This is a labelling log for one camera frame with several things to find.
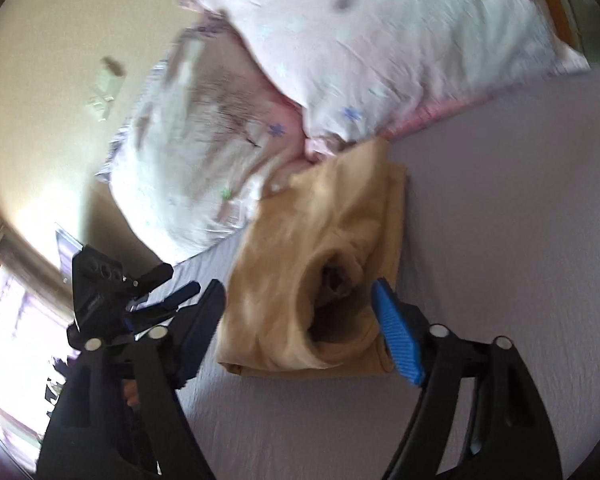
person's hand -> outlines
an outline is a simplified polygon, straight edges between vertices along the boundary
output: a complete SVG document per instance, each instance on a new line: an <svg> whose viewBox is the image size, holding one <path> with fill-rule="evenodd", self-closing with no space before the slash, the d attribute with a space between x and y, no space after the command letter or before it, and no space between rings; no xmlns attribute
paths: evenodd
<svg viewBox="0 0 600 480"><path fill-rule="evenodd" d="M126 399L126 405L130 408L140 406L140 395L138 394L138 383L135 380L122 379L122 391Z"/></svg>

blue gripper pad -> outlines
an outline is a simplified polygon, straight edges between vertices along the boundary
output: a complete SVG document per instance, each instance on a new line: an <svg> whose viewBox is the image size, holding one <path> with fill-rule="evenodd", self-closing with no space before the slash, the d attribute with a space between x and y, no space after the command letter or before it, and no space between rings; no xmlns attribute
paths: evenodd
<svg viewBox="0 0 600 480"><path fill-rule="evenodd" d="M398 371L415 386L422 386L426 378L422 342L429 322L416 306L398 300L384 279L372 285L371 306Z"/></svg>

beige cloth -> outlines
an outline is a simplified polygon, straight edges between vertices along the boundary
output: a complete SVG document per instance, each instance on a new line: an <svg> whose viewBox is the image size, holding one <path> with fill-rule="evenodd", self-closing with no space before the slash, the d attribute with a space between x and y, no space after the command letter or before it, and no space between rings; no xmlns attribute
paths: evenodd
<svg viewBox="0 0 600 480"><path fill-rule="evenodd" d="M370 286L395 282L405 169L374 139L260 202L229 281L216 359L241 375L391 371Z"/></svg>

wall outlet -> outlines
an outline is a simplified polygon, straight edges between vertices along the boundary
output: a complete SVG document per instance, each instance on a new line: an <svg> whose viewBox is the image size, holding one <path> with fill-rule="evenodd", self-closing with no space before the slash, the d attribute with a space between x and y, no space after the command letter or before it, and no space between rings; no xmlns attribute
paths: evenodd
<svg viewBox="0 0 600 480"><path fill-rule="evenodd" d="M120 93L125 75L119 63L110 57L102 59L102 70L96 77L96 83L90 87L87 108L99 121L109 118L111 107Z"/></svg>

white pillowcase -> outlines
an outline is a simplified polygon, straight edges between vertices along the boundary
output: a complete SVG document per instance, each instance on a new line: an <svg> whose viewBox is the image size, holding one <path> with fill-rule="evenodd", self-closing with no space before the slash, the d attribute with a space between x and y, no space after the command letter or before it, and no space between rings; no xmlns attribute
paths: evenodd
<svg viewBox="0 0 600 480"><path fill-rule="evenodd" d="M495 89L587 67L577 56L563 66L558 42L534 0L181 0L181 5L225 12L267 76L305 108L307 136L333 140L335 134L336 144L401 134Z"/></svg>
<svg viewBox="0 0 600 480"><path fill-rule="evenodd" d="M303 150L298 108L207 16L135 107L109 186L136 235L176 264L244 227L262 196L309 166Z"/></svg>

